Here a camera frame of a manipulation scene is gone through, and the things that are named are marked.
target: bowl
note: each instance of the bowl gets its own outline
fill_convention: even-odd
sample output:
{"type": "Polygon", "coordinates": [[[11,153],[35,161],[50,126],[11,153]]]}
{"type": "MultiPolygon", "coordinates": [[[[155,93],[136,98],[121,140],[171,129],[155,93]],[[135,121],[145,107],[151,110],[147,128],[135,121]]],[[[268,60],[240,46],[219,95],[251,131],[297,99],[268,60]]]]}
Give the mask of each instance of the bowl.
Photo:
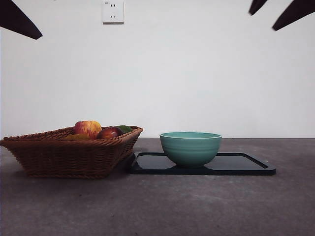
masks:
{"type": "Polygon", "coordinates": [[[198,168],[210,162],[221,143],[221,135],[212,133],[171,132],[159,137],[166,156],[185,168],[198,168]]]}

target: bowl rim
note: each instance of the bowl rim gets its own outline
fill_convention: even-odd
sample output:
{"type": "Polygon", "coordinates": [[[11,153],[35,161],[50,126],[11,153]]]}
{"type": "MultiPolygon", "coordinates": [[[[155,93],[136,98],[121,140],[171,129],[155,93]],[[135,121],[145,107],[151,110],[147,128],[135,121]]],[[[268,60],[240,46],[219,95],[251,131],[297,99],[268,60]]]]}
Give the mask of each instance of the bowl rim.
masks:
{"type": "Polygon", "coordinates": [[[222,138],[220,134],[215,134],[215,133],[208,133],[208,132],[195,132],[195,131],[175,131],[175,132],[166,132],[166,133],[161,133],[159,135],[160,137],[165,137],[165,138],[171,138],[171,139],[217,139],[217,138],[222,138]],[[205,138],[184,138],[184,137],[169,137],[166,136],[166,134],[170,133],[195,133],[195,134],[214,134],[216,137],[205,137],[205,138]]]}

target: table surface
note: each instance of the table surface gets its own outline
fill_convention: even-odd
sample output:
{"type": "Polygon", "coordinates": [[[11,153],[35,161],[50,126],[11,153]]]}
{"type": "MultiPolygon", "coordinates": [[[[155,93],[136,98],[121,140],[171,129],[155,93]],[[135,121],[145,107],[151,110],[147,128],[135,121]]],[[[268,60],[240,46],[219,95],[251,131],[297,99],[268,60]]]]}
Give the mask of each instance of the table surface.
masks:
{"type": "MultiPolygon", "coordinates": [[[[162,151],[139,138],[138,151],[162,151]]],[[[274,176],[130,175],[29,178],[1,150],[1,236],[313,236],[315,139],[222,139],[274,176]]]]}

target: electrical outlet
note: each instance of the electrical outlet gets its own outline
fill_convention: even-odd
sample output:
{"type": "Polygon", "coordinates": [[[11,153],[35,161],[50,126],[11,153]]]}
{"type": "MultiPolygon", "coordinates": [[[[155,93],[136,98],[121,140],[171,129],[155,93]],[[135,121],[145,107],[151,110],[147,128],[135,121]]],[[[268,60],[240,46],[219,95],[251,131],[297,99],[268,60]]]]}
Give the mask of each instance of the electrical outlet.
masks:
{"type": "Polygon", "coordinates": [[[124,8],[123,0],[104,0],[102,7],[103,24],[124,23],[124,8]]]}

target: wicker basket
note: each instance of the wicker basket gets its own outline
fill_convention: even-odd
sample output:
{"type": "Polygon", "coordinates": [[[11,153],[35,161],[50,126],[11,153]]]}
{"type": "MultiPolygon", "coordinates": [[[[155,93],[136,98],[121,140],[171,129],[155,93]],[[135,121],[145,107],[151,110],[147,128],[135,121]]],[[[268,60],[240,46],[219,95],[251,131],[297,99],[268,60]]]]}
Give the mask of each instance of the wicker basket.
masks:
{"type": "Polygon", "coordinates": [[[11,151],[30,177],[104,178],[133,153],[143,129],[131,128],[131,132],[111,139],[63,141],[73,132],[73,127],[68,127],[5,137],[0,145],[11,151]]]}

